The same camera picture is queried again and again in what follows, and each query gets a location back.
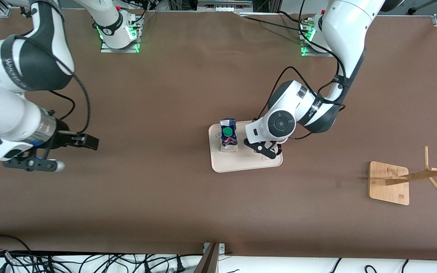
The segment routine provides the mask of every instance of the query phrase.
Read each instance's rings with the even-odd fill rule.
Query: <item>white tray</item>
[[[212,169],[217,173],[226,173],[228,171],[242,171],[245,169],[269,168],[279,166],[283,162],[283,154],[278,155],[275,159],[269,159],[262,154],[254,152],[253,149],[244,144],[246,138],[245,125],[252,121],[238,121],[236,123],[236,135],[238,141],[237,152],[221,152],[222,130],[220,124],[214,124],[208,129],[208,140],[210,143],[210,159]]]

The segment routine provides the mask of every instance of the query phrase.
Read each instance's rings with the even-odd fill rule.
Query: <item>brown table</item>
[[[286,142],[278,168],[215,173],[211,124],[256,116],[284,67],[319,88],[335,61],[302,57],[296,31],[225,12],[159,13],[139,54],[99,53],[90,15],[64,15],[90,91],[88,133],[100,147],[51,152],[66,163],[62,173],[0,165],[0,233],[35,250],[195,253],[217,241],[236,255],[437,259],[430,182],[412,183],[411,204],[399,206],[370,199],[366,180],[372,160],[421,170],[424,145],[437,166],[437,27],[429,17],[375,19],[347,109],[330,131]],[[18,12],[0,19],[0,39],[29,29]],[[78,130],[83,95],[76,83],[62,93],[78,103],[67,119]],[[57,116],[69,107],[48,92],[28,98]],[[0,247],[21,248],[8,240]]]

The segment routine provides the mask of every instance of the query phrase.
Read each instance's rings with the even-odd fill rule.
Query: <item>wooden base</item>
[[[385,185],[385,180],[408,173],[409,170],[403,166],[371,161],[369,163],[369,196],[373,199],[407,206],[409,204],[409,183]]]

